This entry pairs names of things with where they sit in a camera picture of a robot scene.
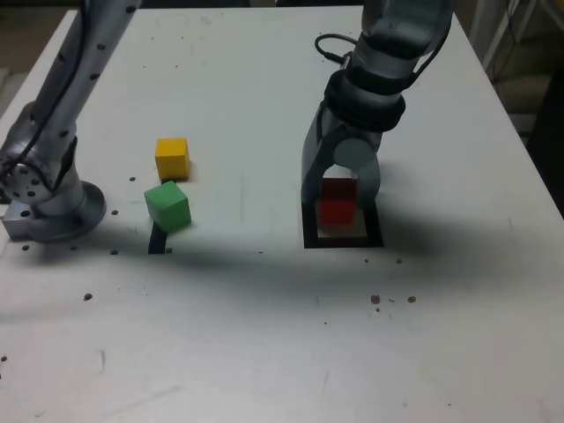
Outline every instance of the wooden block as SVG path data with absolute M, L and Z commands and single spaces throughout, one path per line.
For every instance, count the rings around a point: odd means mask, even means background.
M 170 233 L 192 221 L 188 198 L 175 182 L 167 182 L 145 192 L 145 202 L 151 219 Z
M 319 202 L 322 225 L 351 225 L 356 212 L 356 181 L 354 179 L 323 179 Z
M 190 173 L 190 155 L 186 138 L 159 138 L 155 161 L 161 181 L 185 181 Z

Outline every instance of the table surface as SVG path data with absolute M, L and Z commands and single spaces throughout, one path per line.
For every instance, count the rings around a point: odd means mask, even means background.
M 303 249 L 301 147 L 337 68 L 313 41 L 359 29 L 357 7 L 136 14 L 78 119 L 106 218 L 0 235 L 2 422 L 564 419 L 564 226 L 456 20 L 382 142 L 386 248 Z M 148 256 L 158 137 L 189 139 L 194 225 Z

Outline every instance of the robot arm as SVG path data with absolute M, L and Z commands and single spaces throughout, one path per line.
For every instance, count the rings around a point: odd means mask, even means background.
M 37 100 L 24 107 L 0 150 L 0 181 L 12 203 L 10 237 L 63 241 L 93 229 L 104 216 L 101 191 L 78 178 L 76 119 L 141 0 L 83 0 Z M 312 204 L 333 164 L 359 177 L 359 205 L 380 187 L 376 152 L 382 133 L 405 109 L 401 92 L 440 49 L 452 0 L 367 0 L 362 34 L 344 69 L 325 90 L 304 144 L 301 199 Z
M 12 203 L 12 239 L 75 238 L 104 217 L 101 191 L 78 178 L 76 120 L 141 0 L 85 0 L 41 88 L 0 150 L 0 180 Z
M 333 166 L 358 178 L 357 205 L 374 205 L 380 188 L 376 153 L 382 133 L 396 127 L 409 88 L 438 54 L 450 29 L 451 0 L 373 0 L 362 11 L 362 33 L 350 59 L 325 89 L 302 152 L 301 201 L 320 196 Z M 417 72 L 419 59 L 433 52 Z

